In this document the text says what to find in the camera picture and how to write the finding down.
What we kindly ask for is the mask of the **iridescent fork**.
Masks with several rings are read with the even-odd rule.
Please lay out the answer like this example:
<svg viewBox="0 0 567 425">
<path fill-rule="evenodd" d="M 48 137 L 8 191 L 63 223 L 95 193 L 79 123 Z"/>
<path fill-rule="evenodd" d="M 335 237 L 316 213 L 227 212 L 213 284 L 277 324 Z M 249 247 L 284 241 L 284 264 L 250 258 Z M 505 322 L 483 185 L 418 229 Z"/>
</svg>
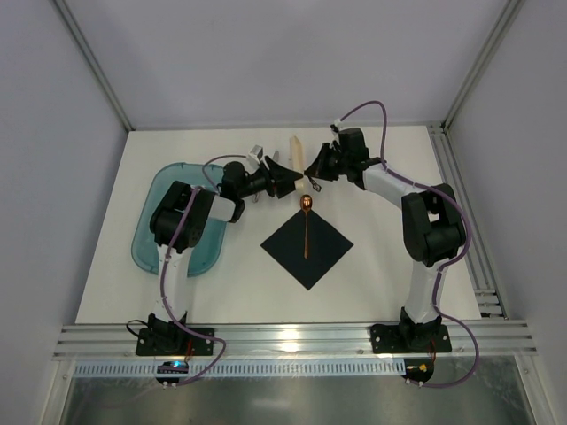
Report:
<svg viewBox="0 0 567 425">
<path fill-rule="evenodd" d="M 311 176 L 308 176 L 307 179 L 308 179 L 309 183 L 311 184 L 312 189 L 315 192 L 320 193 L 321 190 L 322 190 L 322 186 Z"/>
</svg>

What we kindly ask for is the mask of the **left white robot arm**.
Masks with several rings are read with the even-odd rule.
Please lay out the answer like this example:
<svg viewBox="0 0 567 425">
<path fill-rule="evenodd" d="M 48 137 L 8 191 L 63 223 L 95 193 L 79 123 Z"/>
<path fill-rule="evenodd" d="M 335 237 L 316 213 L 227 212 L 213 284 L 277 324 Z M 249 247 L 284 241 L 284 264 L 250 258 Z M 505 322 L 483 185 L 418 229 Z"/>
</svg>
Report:
<svg viewBox="0 0 567 425">
<path fill-rule="evenodd" d="M 221 181 L 211 189 L 175 181 L 150 219 L 159 256 L 159 298 L 138 333 L 138 356 L 195 354 L 210 356 L 219 339 L 212 328 L 195 328 L 187 323 L 182 292 L 190 259 L 210 220 L 237 222 L 245 210 L 245 199 L 265 192 L 282 198 L 296 189 L 303 174 L 260 160 L 250 173 L 239 161 L 222 168 Z"/>
</svg>

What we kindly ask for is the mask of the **beige cutlery case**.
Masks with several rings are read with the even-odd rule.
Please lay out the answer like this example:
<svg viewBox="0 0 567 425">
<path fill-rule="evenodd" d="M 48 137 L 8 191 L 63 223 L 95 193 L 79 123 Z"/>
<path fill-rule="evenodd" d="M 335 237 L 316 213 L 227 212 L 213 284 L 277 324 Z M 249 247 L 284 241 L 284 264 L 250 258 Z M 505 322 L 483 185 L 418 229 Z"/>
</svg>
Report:
<svg viewBox="0 0 567 425">
<path fill-rule="evenodd" d="M 289 139 L 289 145 L 290 145 L 291 168 L 295 172 L 299 174 L 303 174 L 305 169 L 303 144 L 297 136 L 293 135 Z"/>
</svg>

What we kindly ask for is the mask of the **copper spoon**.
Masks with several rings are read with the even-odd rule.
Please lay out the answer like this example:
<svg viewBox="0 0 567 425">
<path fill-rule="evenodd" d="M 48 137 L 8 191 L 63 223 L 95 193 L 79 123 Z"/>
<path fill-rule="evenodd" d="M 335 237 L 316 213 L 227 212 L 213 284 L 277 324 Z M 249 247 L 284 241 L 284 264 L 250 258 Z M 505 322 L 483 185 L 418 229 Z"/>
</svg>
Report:
<svg viewBox="0 0 567 425">
<path fill-rule="evenodd" d="M 309 214 L 312 211 L 313 199 L 310 195 L 302 195 L 300 198 L 300 208 L 304 213 L 304 258 L 307 259 L 309 256 Z"/>
</svg>

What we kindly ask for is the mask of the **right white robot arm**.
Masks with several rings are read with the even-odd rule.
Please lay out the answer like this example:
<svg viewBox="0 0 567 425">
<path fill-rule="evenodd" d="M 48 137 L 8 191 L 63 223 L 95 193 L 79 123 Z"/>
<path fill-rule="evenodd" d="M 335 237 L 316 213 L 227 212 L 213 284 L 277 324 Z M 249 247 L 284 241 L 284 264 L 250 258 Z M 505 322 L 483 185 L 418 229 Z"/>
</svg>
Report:
<svg viewBox="0 0 567 425">
<path fill-rule="evenodd" d="M 358 127 L 332 126 L 334 139 L 324 143 L 305 175 L 328 182 L 341 176 L 389 201 L 401 212 L 404 247 L 413 261 L 409 294 L 396 324 L 370 327 L 372 351 L 382 353 L 450 352 L 439 307 L 448 267 L 470 245 L 467 221 L 446 183 L 428 186 L 372 158 Z"/>
</svg>

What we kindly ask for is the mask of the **black paper napkin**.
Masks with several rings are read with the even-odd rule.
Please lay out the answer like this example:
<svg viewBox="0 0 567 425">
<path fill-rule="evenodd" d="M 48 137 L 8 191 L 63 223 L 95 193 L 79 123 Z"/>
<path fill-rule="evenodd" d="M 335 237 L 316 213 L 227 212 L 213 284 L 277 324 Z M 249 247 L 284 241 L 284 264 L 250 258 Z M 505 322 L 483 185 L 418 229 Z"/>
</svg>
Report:
<svg viewBox="0 0 567 425">
<path fill-rule="evenodd" d="M 309 214 L 309 256 L 304 258 L 304 213 L 294 213 L 260 247 L 306 290 L 311 290 L 353 247 L 317 212 Z"/>
</svg>

